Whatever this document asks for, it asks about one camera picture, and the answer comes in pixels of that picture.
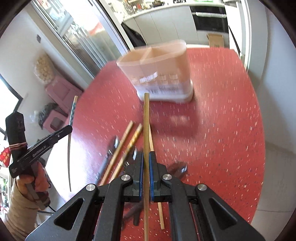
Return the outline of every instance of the red table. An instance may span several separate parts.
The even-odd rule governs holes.
[[[251,222],[265,163],[263,123],[255,91],[233,50],[188,49],[188,56],[194,99],[187,104],[150,104],[157,160],[166,165],[187,162],[185,183],[207,184]],[[107,143],[114,135],[121,137],[130,120],[136,122],[133,133],[143,122],[143,103],[116,63],[109,62],[77,103],[71,141],[71,193],[68,138],[54,146],[47,163],[49,177],[64,200],[94,182]],[[136,145],[143,146],[143,137]],[[151,238],[170,240],[168,205],[163,204],[165,230],[160,229],[157,204],[150,208]],[[139,227],[127,225],[121,240],[143,240],[143,225],[143,221]]]

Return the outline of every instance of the cardboard box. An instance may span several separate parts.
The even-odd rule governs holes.
[[[224,39],[221,34],[207,34],[210,47],[222,47],[224,48]]]

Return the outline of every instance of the window frame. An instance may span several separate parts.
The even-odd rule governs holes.
[[[18,99],[18,102],[17,104],[15,105],[15,108],[13,109],[13,111],[17,111],[23,98],[14,90],[14,88],[12,88],[10,86],[10,84],[3,78],[3,76],[0,74],[0,81],[2,81],[5,86],[7,87],[7,89]],[[2,134],[4,134],[4,140],[7,138],[7,135],[6,135],[6,131],[4,131],[1,127],[0,127],[0,132]]]

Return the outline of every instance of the glass panel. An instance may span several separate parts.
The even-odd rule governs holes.
[[[0,79],[0,93],[1,93],[1,100],[0,101],[0,128],[2,130],[6,130],[6,125],[5,125],[5,118],[9,116],[15,106],[18,103],[18,98],[14,96],[13,93],[10,92],[10,90],[6,87],[6,85],[2,82]]]
[[[87,0],[34,0],[75,55],[95,76],[108,61],[121,56]]]

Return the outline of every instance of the wooden chopstick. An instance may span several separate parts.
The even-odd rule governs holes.
[[[125,152],[124,152],[124,154],[122,156],[122,158],[120,159],[120,161],[119,161],[119,163],[118,163],[118,165],[117,165],[117,167],[116,167],[116,169],[115,169],[115,171],[114,171],[114,173],[113,173],[113,175],[112,175],[112,177],[110,179],[110,182],[119,175],[120,170],[121,170],[122,165],[123,165],[123,162],[124,162],[126,156],[128,155],[129,151],[131,150],[132,146],[137,141],[139,135],[142,132],[142,129],[143,129],[143,125],[140,123],[138,125],[138,128],[136,129],[133,137],[131,138],[131,140],[130,140],[130,142],[129,142],[129,144],[128,144],[128,146],[127,146],[127,148],[126,148],[126,150],[125,150]]]
[[[149,93],[144,94],[144,241],[149,241]]]
[[[151,134],[151,126],[149,125],[149,144],[150,144],[150,151],[154,151],[153,141],[152,141],[152,134]],[[159,221],[160,221],[160,228],[162,230],[165,229],[165,223],[163,220],[163,206],[161,202],[157,203],[158,205],[158,212],[159,212]]]
[[[130,133],[132,127],[133,127],[133,122],[130,121],[127,128],[126,128],[126,130],[124,131],[124,134],[122,135],[122,138],[121,138],[121,140],[119,142],[118,147],[116,148],[116,150],[115,150],[115,152],[114,152],[114,154],[113,154],[113,156],[112,156],[112,158],[110,160],[110,163],[109,163],[109,165],[108,165],[108,167],[107,167],[107,169],[106,169],[106,171],[104,173],[104,176],[103,176],[103,178],[101,180],[100,186],[104,185],[106,183],[107,178],[108,178],[108,176],[109,176],[109,174],[110,174],[110,172],[111,172],[111,170],[113,168],[113,165],[115,163],[115,160],[116,160],[116,158],[117,158],[117,156],[118,156],[118,154],[120,152],[120,149],[122,148],[123,143],[125,142],[125,140],[126,140],[128,134]]]

